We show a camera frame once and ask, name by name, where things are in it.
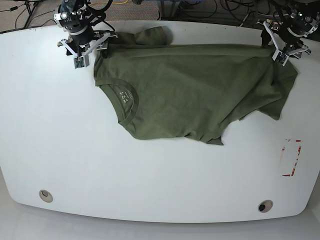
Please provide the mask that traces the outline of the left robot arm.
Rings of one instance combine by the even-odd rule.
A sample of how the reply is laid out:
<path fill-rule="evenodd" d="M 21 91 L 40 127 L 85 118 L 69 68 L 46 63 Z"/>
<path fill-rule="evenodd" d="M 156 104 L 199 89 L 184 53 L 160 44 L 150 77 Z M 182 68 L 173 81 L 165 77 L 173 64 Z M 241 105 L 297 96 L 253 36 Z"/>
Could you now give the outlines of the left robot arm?
<path fill-rule="evenodd" d="M 289 58 L 300 59 L 303 53 L 311 54 L 310 48 L 302 38 L 307 38 L 320 27 L 320 2 L 318 0 L 286 0 L 278 3 L 270 0 L 275 7 L 279 20 L 273 15 L 272 20 L 258 21 L 263 25 L 261 47 L 270 42 L 275 47 L 274 61 L 285 65 Z"/>

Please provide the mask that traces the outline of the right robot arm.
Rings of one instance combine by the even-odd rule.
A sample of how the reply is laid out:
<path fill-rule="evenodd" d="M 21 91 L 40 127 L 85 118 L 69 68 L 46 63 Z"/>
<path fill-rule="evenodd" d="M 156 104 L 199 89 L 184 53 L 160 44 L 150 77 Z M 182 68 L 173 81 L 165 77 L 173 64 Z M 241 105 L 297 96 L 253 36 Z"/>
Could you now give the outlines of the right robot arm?
<path fill-rule="evenodd" d="M 112 3 L 109 0 L 103 8 L 96 9 L 88 0 L 64 0 L 56 9 L 53 20 L 68 33 L 68 38 L 57 45 L 66 48 L 66 54 L 73 57 L 77 68 L 86 65 L 85 59 L 93 50 L 117 35 L 115 28 L 105 21 Z"/>

